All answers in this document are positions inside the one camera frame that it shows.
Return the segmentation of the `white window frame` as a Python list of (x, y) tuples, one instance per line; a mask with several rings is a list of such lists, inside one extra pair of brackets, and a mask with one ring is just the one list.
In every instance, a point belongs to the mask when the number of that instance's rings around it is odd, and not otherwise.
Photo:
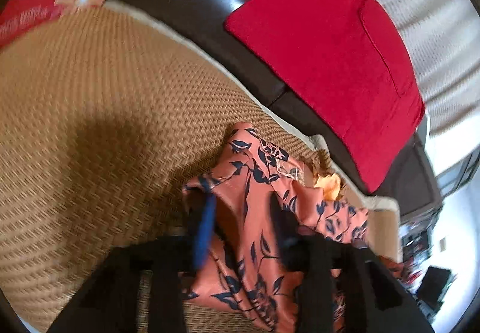
[(425, 151), (442, 198), (468, 184), (479, 169), (479, 128), (479, 114), (474, 114), (426, 138)]

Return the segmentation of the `dark brown leather sofa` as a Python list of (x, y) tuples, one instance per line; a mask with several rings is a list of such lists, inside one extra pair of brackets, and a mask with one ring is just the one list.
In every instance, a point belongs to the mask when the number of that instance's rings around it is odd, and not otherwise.
[(398, 201), (403, 222), (437, 215), (442, 207), (437, 181), (416, 130), (400, 150), (381, 185), (369, 191), (351, 154), (331, 128), (273, 70), (225, 29), (225, 21), (248, 0), (118, 0), (139, 9), (192, 41), (225, 67), (274, 115), (304, 135), (325, 138), (334, 162), (368, 195)]

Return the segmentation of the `red quilted cushion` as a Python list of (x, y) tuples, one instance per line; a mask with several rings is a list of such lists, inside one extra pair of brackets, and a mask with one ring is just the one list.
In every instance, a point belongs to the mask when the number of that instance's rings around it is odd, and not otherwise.
[(408, 51), (382, 6), (248, 0), (224, 26), (331, 128), (376, 190), (425, 114)]

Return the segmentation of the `woven tan seat mat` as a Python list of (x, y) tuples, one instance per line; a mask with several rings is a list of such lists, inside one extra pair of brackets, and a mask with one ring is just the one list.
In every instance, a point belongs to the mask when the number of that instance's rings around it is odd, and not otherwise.
[[(41, 332), (115, 247), (178, 235), (191, 179), (220, 160), (237, 123), (337, 175), (329, 158), (195, 48), (131, 9), (41, 25), (1, 52), (1, 290)], [(187, 330), (271, 332), (190, 302)]]

